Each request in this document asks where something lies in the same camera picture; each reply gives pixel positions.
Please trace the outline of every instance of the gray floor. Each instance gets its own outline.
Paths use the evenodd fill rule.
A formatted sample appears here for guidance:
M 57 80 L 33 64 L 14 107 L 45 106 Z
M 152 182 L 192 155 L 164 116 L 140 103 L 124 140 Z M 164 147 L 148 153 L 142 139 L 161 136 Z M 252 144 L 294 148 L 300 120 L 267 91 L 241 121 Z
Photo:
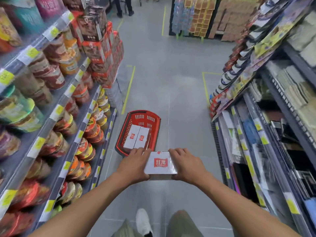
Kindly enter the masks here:
M 222 73 L 234 47 L 232 43 L 198 38 L 168 36 L 171 0 L 139 6 L 132 0 L 134 16 L 123 21 L 110 13 L 113 28 L 119 27 L 124 43 L 124 60 L 135 66 L 135 75 L 125 114 L 118 116 L 105 158 L 101 179 L 109 177 L 122 157 L 114 150 L 126 113 L 150 110 L 161 117 L 156 151 L 187 147 L 200 156 L 205 167 L 222 180 L 207 111 L 202 72 Z M 164 31 L 163 16 L 166 7 Z M 219 75 L 205 74 L 208 93 L 219 82 Z M 233 236 L 230 223 L 199 189 L 179 181 L 147 181 L 130 186 L 105 210 L 91 237 L 111 236 L 125 218 L 135 226 L 138 208 L 148 212 L 155 237 L 164 237 L 172 214 L 185 209 L 204 236 Z

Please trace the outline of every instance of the right hand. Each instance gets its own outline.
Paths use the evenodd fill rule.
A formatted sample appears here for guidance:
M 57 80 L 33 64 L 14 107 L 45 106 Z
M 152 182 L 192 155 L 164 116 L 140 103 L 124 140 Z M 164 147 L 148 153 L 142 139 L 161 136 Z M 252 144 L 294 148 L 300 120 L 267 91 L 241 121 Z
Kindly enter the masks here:
M 187 148 L 169 149 L 168 151 L 178 171 L 172 177 L 173 179 L 197 186 L 207 178 L 209 172 L 205 169 L 203 162 L 199 157 L 192 155 Z

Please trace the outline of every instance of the person's leg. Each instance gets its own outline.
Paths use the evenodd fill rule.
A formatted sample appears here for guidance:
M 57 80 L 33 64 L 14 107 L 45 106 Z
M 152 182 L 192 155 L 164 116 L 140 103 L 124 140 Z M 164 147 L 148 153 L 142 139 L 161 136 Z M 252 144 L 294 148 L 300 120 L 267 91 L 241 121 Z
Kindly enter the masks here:
M 129 221 L 126 219 L 122 226 L 112 235 L 112 237 L 143 237 L 140 233 L 135 231 Z
M 203 237 L 190 215 L 185 211 L 177 211 L 169 221 L 166 237 Z
M 128 15 L 132 16 L 134 14 L 133 8 L 132 8 L 132 0 L 125 0 L 127 9 L 128 9 Z
M 119 1 L 119 0 L 114 0 L 114 2 L 115 2 L 115 5 L 116 5 L 116 10 L 118 11 L 118 12 L 117 12 L 117 16 L 118 16 L 119 18 L 122 18 L 123 15 L 122 15 L 122 9 L 121 9 L 120 1 Z
M 136 214 L 137 231 L 144 237 L 154 237 L 153 230 L 149 223 L 149 217 L 144 209 L 138 209 Z

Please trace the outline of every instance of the white shoe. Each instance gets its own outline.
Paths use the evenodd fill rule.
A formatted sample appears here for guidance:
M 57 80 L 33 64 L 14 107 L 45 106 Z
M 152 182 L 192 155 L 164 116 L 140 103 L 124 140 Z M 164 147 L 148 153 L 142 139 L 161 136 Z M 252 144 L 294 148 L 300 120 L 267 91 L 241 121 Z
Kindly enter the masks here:
M 153 234 L 153 230 L 150 227 L 149 217 L 147 212 L 144 209 L 138 209 L 136 214 L 136 227 L 137 231 L 142 235 L 147 235 L 150 232 Z

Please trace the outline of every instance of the red shopping basket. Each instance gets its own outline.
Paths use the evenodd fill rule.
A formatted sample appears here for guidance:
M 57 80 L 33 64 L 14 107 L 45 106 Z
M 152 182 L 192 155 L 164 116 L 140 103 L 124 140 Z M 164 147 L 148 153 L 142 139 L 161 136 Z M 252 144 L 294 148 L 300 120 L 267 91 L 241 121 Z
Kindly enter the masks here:
M 123 145 L 133 124 L 150 129 L 148 148 L 154 151 L 158 139 L 160 123 L 161 118 L 151 111 L 137 110 L 129 112 L 125 118 L 124 125 L 116 142 L 115 150 L 123 157 L 129 155 L 129 153 L 123 149 Z

